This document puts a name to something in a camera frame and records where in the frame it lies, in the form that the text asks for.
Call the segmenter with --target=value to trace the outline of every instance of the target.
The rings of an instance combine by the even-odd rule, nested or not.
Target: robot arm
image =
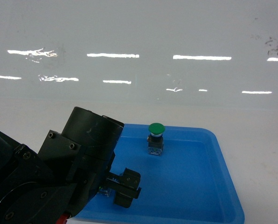
[[[59,223],[101,188],[116,190],[114,203],[128,208],[139,196],[140,174],[110,172],[123,127],[75,107],[62,133],[50,130],[38,154],[0,132],[0,224]]]

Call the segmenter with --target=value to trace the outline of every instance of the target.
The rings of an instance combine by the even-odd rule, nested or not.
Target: red cable
[[[67,219],[69,218],[70,216],[68,214],[62,214],[60,216],[60,218],[57,220],[56,224],[66,224],[67,223]]]

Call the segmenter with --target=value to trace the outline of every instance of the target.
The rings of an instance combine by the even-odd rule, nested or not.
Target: green button
[[[148,130],[150,131],[150,133],[158,135],[158,134],[162,134],[165,131],[165,127],[160,123],[152,123],[148,127]]]

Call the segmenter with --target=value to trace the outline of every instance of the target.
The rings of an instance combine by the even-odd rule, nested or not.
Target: blue tray
[[[141,174],[142,191],[130,208],[96,195],[76,218],[104,223],[243,224],[244,213],[215,135],[166,126],[162,156],[147,152],[148,126],[126,124],[111,172]]]

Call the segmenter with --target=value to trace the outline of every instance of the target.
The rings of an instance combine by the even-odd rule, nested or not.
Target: white table
[[[0,130],[38,151],[61,132],[73,107],[124,123],[202,127],[220,144],[246,224],[278,224],[278,112],[0,98]],[[83,223],[69,220],[69,224]]]

